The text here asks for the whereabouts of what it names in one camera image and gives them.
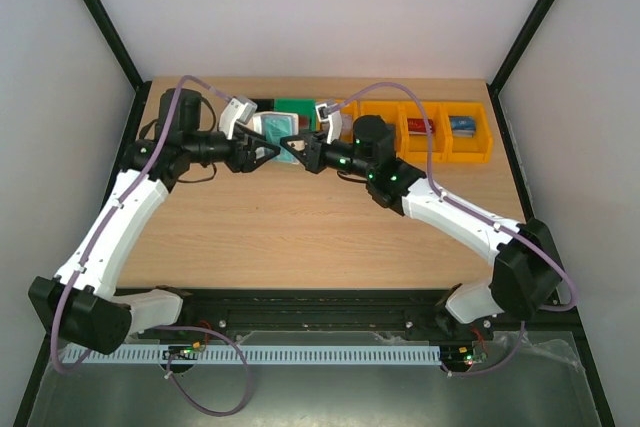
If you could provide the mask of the yellow storage bin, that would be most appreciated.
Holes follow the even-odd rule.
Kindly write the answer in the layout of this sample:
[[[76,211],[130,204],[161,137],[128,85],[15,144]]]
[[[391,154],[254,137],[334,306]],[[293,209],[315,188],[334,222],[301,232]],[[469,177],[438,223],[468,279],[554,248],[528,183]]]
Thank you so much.
[[[451,137],[450,163],[488,163],[493,136],[484,106],[478,102],[445,102],[445,127]]]
[[[435,163],[443,163],[450,144],[449,128],[445,126],[446,114],[442,102],[423,102],[432,137],[432,157]],[[410,163],[424,163],[427,156],[428,137],[421,110],[413,101],[400,103],[400,156]]]
[[[343,127],[340,138],[338,140],[351,142],[353,137],[353,124],[357,114],[357,104],[355,102],[351,102],[350,104],[347,104],[345,107],[343,107],[340,112],[342,116]],[[323,126],[319,120],[318,122],[319,129],[326,132],[327,127]]]
[[[396,124],[400,118],[402,103],[392,100],[363,100],[359,102],[360,116],[380,116],[385,123]]]

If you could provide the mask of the black storage bin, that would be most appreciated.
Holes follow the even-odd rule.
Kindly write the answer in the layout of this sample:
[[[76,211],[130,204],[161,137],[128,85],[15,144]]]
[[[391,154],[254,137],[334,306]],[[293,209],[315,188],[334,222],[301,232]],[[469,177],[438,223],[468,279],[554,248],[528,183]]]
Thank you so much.
[[[252,99],[256,104],[257,112],[269,112],[275,110],[275,100],[272,98]]]

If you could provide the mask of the black frame post left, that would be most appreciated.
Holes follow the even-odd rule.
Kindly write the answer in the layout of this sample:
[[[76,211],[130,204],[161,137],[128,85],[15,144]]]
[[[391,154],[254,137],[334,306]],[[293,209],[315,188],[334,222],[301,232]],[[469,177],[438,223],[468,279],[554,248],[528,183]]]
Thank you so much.
[[[82,2],[134,92],[148,92],[150,83],[143,80],[102,0]]]

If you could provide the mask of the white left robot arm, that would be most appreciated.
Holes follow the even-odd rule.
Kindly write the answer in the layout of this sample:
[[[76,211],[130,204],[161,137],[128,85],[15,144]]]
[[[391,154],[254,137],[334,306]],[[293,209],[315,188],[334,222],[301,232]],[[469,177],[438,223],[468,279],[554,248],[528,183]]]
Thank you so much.
[[[28,292],[52,342],[65,340],[102,354],[131,334],[174,324],[184,296],[169,287],[119,296],[121,271],[145,225],[194,164],[224,164],[250,173],[277,156],[279,147],[248,127],[254,101],[232,97],[210,129],[200,127],[202,95],[169,89],[158,117],[127,148],[108,201],[71,257]]]

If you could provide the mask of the green storage bin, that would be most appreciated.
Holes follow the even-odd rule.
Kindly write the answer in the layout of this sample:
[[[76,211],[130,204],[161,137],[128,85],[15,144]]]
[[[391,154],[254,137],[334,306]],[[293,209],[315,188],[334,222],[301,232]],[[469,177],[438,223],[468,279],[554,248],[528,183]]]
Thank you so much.
[[[314,99],[277,98],[275,100],[275,111],[296,114],[298,116],[298,125],[300,116],[308,116],[311,121],[310,129],[299,128],[300,130],[315,130],[317,127]]]

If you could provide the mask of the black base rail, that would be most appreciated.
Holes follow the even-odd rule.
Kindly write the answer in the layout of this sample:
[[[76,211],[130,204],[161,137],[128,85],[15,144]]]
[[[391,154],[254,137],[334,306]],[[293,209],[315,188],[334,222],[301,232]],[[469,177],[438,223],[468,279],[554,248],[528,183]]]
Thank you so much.
[[[233,337],[270,332],[391,333],[411,341],[452,345],[493,338],[520,323],[489,314],[469,325],[444,309],[443,290],[257,290],[186,288],[180,326],[210,327]]]

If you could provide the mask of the blue card in bin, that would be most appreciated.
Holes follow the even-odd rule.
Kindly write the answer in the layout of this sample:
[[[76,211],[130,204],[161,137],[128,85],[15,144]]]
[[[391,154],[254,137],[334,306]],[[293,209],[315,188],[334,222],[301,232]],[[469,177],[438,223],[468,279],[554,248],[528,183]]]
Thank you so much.
[[[476,121],[471,116],[449,116],[452,136],[455,138],[473,138],[476,135]]]

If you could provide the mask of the black frame post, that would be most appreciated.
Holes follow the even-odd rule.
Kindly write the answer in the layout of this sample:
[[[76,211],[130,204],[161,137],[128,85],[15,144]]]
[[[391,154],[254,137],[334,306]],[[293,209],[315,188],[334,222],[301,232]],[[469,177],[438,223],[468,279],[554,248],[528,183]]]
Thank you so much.
[[[536,0],[513,44],[488,86],[489,92],[498,96],[541,27],[556,0]]]
[[[82,2],[134,92],[148,92],[150,83],[143,80],[102,0]]]

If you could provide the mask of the black frame post right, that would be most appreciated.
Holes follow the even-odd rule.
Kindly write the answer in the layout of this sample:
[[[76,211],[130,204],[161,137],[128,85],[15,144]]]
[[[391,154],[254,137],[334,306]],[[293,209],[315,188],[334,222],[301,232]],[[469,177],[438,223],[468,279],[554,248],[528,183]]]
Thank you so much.
[[[488,86],[489,92],[498,96],[541,27],[556,0],[536,0],[513,44]]]

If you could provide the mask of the red card in bin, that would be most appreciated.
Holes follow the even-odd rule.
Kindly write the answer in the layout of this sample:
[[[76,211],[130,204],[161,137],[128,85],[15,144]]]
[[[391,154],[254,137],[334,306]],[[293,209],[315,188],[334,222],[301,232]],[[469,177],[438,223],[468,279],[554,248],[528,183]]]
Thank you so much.
[[[435,126],[431,119],[424,120],[422,118],[408,118],[407,130],[410,135],[433,135]]]

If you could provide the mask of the beige leather card holder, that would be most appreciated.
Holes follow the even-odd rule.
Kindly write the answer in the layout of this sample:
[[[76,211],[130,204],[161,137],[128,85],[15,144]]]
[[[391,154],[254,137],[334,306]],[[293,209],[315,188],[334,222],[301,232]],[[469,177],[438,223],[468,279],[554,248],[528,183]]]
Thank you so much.
[[[296,135],[299,133],[298,116],[283,112],[259,112],[252,118],[252,127],[255,132],[265,136],[268,142],[280,146],[280,139],[284,136]],[[281,163],[292,163],[293,158],[283,152],[274,159]]]

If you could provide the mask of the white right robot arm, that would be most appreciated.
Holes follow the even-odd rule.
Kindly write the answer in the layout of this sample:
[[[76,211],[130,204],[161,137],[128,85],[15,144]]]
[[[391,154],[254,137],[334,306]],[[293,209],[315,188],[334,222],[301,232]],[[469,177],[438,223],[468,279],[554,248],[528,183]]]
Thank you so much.
[[[448,294],[436,314],[443,336],[458,338],[484,317],[505,313],[528,321],[539,310],[553,309],[550,298],[566,275],[548,227],[535,218],[520,223],[500,217],[447,192],[397,156],[395,130],[381,117],[358,118],[352,142],[305,132],[280,144],[308,172],[331,168],[363,178],[378,205],[437,228],[492,267],[487,279]]]

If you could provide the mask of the red white card green bin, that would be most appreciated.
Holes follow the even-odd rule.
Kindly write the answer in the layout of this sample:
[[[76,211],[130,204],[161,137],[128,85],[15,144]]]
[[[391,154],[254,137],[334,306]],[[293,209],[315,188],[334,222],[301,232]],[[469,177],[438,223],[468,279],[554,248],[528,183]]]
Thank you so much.
[[[310,129],[311,121],[308,116],[300,116],[299,117],[299,128],[300,129]]]

